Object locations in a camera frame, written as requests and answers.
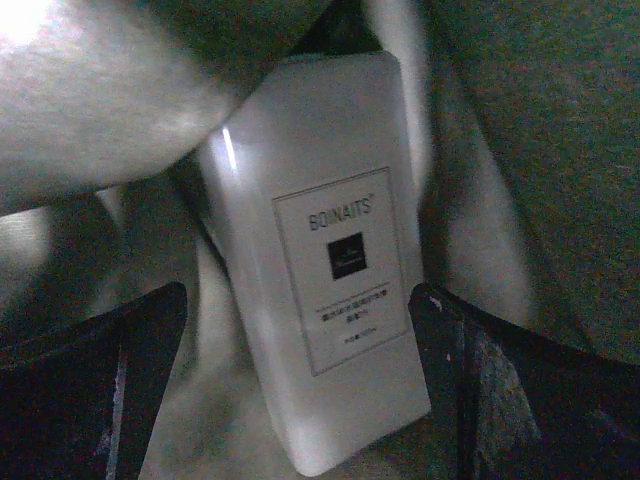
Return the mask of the white rectangular lotion bottle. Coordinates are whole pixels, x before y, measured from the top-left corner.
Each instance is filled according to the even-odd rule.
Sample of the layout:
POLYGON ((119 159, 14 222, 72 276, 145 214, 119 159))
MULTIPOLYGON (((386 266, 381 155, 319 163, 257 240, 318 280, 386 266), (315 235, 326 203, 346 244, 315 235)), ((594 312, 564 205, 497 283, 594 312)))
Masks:
POLYGON ((320 475, 430 408, 408 311, 422 279, 400 66, 272 71, 196 161, 274 428, 320 475))

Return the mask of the olive green canvas bag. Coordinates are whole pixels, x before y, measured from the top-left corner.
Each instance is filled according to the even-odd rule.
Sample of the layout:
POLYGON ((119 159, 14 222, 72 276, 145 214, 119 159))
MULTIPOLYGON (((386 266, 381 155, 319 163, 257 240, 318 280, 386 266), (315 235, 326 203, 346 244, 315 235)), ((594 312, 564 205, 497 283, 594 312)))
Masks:
POLYGON ((183 282, 143 478, 295 477, 172 176, 287 54, 381 47, 407 88, 428 281, 638 361, 637 2, 5 1, 1 342, 183 282))

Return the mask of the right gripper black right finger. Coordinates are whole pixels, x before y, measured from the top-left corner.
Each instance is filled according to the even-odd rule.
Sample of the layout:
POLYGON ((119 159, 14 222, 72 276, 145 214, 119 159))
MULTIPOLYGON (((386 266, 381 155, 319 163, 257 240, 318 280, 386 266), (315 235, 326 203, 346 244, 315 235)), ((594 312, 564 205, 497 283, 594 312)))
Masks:
POLYGON ((409 312, 461 479, 635 479, 639 368, 511 324, 422 283, 409 312))

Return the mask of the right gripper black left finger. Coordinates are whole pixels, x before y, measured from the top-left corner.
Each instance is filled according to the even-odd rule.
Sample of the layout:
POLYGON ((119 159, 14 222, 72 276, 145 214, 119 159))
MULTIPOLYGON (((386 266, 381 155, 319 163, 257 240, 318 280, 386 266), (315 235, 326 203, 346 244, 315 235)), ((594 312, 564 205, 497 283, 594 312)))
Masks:
POLYGON ((172 282, 2 348, 2 478, 138 478, 187 317, 172 282))

